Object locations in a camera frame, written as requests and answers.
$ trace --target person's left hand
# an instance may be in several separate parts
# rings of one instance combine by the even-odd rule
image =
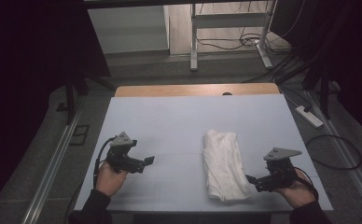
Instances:
[[[123,185],[123,181],[126,179],[128,172],[121,171],[116,173],[108,162],[104,162],[100,167],[100,173],[97,177],[96,189],[101,191],[108,197],[114,196],[120,187]]]

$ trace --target black curtain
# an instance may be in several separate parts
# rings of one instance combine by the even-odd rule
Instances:
[[[80,76],[83,68],[109,76],[87,10],[55,3],[0,1],[0,191],[65,75]]]

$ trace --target white metal stand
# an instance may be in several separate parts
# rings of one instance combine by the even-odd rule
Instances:
[[[271,60],[266,53],[265,40],[271,24],[274,7],[277,0],[273,0],[268,12],[250,12],[237,14],[196,15],[196,4],[192,4],[192,42],[190,48],[190,71],[198,70],[198,29],[231,28],[231,27],[261,27],[260,39],[256,46],[260,57],[267,69],[272,68]]]

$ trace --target wall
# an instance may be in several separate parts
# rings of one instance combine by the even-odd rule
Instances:
[[[166,7],[90,9],[103,53],[168,49]]]

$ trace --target white tabletop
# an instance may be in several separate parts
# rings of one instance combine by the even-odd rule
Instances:
[[[155,156],[142,174],[129,174],[108,210],[130,212],[278,212],[292,208],[277,193],[257,192],[237,203],[208,198],[203,136],[210,129],[237,134],[244,172],[263,177],[263,160],[274,147],[296,149],[294,166],[313,180],[324,210],[332,206],[282,94],[112,98],[77,199],[81,210],[92,189],[94,161],[103,143],[126,132],[138,141],[129,156]]]

